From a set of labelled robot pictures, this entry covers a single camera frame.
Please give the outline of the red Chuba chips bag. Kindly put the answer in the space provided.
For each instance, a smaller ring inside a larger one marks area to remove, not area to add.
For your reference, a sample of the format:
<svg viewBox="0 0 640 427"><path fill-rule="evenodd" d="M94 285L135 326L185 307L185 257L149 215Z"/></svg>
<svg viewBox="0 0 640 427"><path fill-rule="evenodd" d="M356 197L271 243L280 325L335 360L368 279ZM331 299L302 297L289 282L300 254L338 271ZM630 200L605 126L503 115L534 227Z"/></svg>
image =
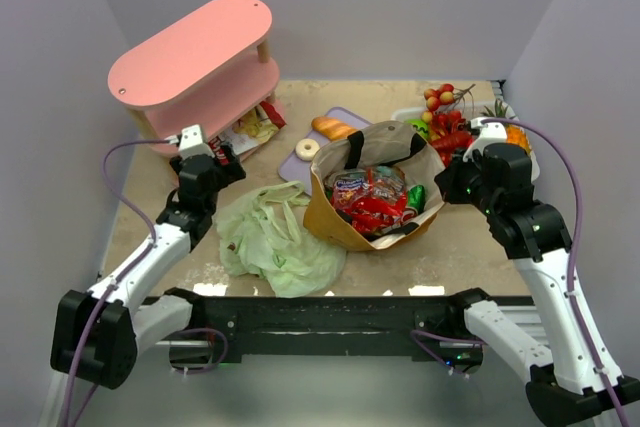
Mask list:
<svg viewBox="0 0 640 427"><path fill-rule="evenodd" d="M285 126L284 117L275 105L263 101L235 120L209 145L214 147L215 142L220 141L228 145L236 156L244 159L269 142Z"/></svg>

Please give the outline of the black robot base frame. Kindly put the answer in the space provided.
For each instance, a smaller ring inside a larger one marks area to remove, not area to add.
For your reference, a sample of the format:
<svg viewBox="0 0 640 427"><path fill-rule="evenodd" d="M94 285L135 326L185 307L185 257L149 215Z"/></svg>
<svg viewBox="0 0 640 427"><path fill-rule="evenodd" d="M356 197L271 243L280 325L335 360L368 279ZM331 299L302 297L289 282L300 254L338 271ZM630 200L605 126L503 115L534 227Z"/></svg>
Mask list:
<svg viewBox="0 0 640 427"><path fill-rule="evenodd" d="M470 373L483 349L452 318L448 297L218 297L172 288L193 306L189 338L214 340L213 357L239 363L246 356L441 358ZM201 329L208 332L200 334Z"/></svg>

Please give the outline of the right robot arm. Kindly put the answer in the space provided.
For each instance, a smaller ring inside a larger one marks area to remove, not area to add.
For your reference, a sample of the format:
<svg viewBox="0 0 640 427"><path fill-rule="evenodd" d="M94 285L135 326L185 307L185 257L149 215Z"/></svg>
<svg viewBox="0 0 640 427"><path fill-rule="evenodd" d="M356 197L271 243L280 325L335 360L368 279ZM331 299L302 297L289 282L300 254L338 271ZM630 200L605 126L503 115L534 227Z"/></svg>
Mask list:
<svg viewBox="0 0 640 427"><path fill-rule="evenodd" d="M466 330L488 345L521 379L531 409L546 426L569 426L639 399L639 381L621 372L594 325L559 211L534 197L524 149L493 143L457 155L435 182L450 204L485 215L492 237L525 284L546 340L539 342L483 293L460 293Z"/></svg>

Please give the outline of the brown Trader Joe's bag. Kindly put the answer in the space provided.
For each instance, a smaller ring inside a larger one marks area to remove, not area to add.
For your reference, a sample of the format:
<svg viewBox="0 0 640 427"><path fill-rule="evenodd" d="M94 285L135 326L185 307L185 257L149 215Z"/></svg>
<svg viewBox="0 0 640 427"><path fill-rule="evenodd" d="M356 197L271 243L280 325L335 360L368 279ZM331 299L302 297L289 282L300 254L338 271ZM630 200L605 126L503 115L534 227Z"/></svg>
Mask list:
<svg viewBox="0 0 640 427"><path fill-rule="evenodd" d="M348 251L385 250L425 233L443 208L437 151L398 121L372 124L322 147L311 162L303 219Z"/></svg>

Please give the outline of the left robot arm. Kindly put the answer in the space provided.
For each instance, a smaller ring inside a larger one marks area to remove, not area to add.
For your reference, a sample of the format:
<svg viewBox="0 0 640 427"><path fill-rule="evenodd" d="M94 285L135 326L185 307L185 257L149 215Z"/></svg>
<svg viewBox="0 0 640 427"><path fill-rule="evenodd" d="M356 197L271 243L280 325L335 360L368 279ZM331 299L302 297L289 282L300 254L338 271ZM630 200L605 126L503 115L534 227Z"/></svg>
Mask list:
<svg viewBox="0 0 640 427"><path fill-rule="evenodd" d="M189 326L191 295L165 293L152 304L145 299L205 237L219 192L246 173L227 142L202 154L180 153L170 165L178 186L148 222L147 238L87 291L70 290L61 298L50 356L54 370L115 389L143 352Z"/></svg>

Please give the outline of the green Chuba cassava chips bag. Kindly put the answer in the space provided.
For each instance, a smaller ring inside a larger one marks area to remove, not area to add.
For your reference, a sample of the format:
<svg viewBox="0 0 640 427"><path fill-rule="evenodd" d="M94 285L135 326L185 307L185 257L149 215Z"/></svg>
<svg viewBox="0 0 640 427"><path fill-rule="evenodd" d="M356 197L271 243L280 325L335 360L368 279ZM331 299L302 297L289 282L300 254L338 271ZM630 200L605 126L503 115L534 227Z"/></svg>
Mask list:
<svg viewBox="0 0 640 427"><path fill-rule="evenodd" d="M424 211L427 200L427 189L424 185L416 184L407 191L406 209L420 214Z"/></svg>

